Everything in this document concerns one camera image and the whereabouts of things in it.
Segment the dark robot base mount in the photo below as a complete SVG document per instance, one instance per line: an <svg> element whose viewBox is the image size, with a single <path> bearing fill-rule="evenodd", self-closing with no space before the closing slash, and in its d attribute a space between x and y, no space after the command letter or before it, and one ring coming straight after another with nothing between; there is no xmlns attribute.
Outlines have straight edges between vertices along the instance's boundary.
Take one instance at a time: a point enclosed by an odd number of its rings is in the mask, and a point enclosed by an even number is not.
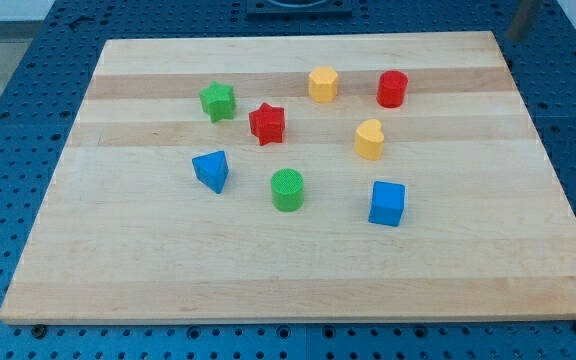
<svg viewBox="0 0 576 360"><path fill-rule="evenodd" d="M247 0L246 16L320 16L351 15L352 0Z"/></svg>

